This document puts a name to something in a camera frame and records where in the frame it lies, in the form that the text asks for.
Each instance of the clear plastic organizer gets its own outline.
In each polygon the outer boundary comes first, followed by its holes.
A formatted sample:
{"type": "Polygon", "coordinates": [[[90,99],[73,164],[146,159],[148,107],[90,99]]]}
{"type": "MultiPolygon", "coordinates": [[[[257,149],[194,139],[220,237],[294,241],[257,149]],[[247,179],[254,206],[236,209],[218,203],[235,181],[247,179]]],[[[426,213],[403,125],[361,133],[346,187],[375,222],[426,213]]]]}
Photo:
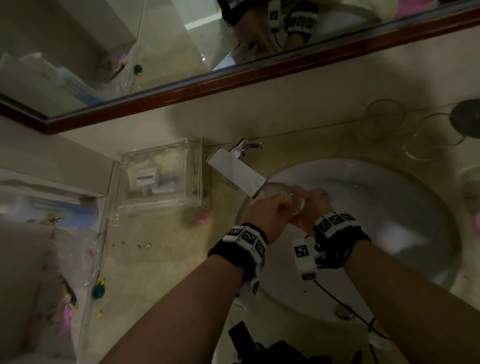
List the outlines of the clear plastic organizer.
{"type": "Polygon", "coordinates": [[[122,153],[110,218],[135,212],[204,205],[203,140],[182,138],[122,153]]]}

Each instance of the white sink basin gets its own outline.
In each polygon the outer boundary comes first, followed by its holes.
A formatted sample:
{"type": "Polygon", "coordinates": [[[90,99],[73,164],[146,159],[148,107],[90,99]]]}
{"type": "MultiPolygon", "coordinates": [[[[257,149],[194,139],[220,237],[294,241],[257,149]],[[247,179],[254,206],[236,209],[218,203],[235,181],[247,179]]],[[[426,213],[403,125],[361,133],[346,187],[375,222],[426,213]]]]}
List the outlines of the white sink basin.
{"type": "MultiPolygon", "coordinates": [[[[440,198],[412,177],[359,160],[321,159],[296,165],[268,180],[329,192],[333,208],[357,218],[382,250],[447,289],[453,284],[460,252],[457,228],[440,198]]],[[[247,198],[237,222],[251,204],[247,198]]],[[[260,287],[299,313],[339,321],[337,303],[297,273],[290,243],[299,237],[305,233],[288,225],[268,247],[260,287]]],[[[373,317],[343,269],[319,270],[317,281],[365,319],[373,317]]]]}

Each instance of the sink drain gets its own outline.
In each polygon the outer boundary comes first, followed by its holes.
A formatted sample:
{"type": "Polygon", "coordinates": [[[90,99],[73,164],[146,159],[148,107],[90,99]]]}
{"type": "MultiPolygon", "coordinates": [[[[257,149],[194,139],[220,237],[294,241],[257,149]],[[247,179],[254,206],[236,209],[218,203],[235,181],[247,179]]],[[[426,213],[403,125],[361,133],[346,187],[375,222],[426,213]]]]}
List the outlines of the sink drain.
{"type": "MultiPolygon", "coordinates": [[[[350,310],[353,311],[353,307],[350,306],[349,304],[344,304],[347,306],[350,310]]],[[[351,320],[353,319],[354,315],[351,313],[349,310],[347,310],[344,306],[341,304],[336,305],[335,307],[335,313],[338,317],[340,317],[342,320],[351,320]]]]}

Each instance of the faucet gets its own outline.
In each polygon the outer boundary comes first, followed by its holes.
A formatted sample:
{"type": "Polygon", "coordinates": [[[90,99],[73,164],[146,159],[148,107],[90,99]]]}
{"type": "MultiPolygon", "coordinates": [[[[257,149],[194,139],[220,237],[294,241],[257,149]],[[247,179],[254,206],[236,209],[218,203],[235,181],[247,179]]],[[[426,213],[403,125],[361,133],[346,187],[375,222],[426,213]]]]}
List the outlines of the faucet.
{"type": "Polygon", "coordinates": [[[255,198],[263,185],[265,177],[255,172],[240,159],[250,148],[263,148],[263,143],[251,143],[245,138],[240,139],[227,152],[219,147],[208,159],[207,163],[223,175],[233,188],[240,188],[251,198],[255,198]]]}

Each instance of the countertop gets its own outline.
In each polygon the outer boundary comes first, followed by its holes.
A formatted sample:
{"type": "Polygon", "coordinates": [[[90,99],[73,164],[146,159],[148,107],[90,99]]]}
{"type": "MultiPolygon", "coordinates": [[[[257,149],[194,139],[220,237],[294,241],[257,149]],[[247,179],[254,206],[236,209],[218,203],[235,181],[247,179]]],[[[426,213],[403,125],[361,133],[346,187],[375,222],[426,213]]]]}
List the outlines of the countertop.
{"type": "MultiPolygon", "coordinates": [[[[462,173],[480,164],[480,141],[467,138],[451,153],[428,162],[408,158],[401,148],[424,116],[450,110],[409,112],[402,128],[374,145],[356,139],[358,121],[261,138],[265,148],[250,150],[243,161],[267,178],[289,166],[321,158],[361,159],[411,174],[435,192],[453,214],[462,250],[451,292],[480,309],[480,236],[474,232],[460,193],[462,173]]],[[[245,194],[212,171],[210,197],[209,222],[203,226],[193,224],[196,209],[148,213],[109,223],[101,273],[107,278],[107,292],[92,303],[85,358],[99,360],[158,299],[206,258],[208,250],[234,224],[245,194]]],[[[350,363],[354,352],[362,349],[364,362],[373,363],[367,329],[358,320],[315,320],[277,303],[261,289],[250,311],[232,307],[214,363],[237,361],[227,331],[242,320],[253,339],[264,346],[285,340],[306,356],[328,354],[335,363],[350,363]]],[[[406,362],[396,348],[377,356],[381,363],[406,362]]]]}

